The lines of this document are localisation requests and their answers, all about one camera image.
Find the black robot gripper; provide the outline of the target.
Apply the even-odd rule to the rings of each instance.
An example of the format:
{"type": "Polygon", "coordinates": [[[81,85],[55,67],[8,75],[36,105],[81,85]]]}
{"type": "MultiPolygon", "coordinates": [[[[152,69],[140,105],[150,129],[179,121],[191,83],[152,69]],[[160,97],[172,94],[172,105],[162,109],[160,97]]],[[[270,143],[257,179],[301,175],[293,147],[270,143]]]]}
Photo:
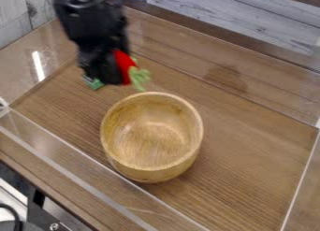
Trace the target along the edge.
{"type": "Polygon", "coordinates": [[[65,35],[77,46],[84,76],[103,85],[120,85],[122,74],[111,51],[130,53],[122,0],[53,0],[53,8],[65,35]]]}

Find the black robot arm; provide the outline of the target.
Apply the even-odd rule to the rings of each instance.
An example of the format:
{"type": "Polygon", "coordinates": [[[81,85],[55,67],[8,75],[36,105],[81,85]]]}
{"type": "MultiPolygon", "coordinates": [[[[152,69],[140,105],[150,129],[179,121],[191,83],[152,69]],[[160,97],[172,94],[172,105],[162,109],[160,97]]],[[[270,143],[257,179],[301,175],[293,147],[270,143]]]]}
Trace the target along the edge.
{"type": "Polygon", "coordinates": [[[122,0],[53,0],[65,36],[77,47],[77,64],[92,84],[128,82],[116,61],[116,51],[130,53],[127,19],[122,0]]]}

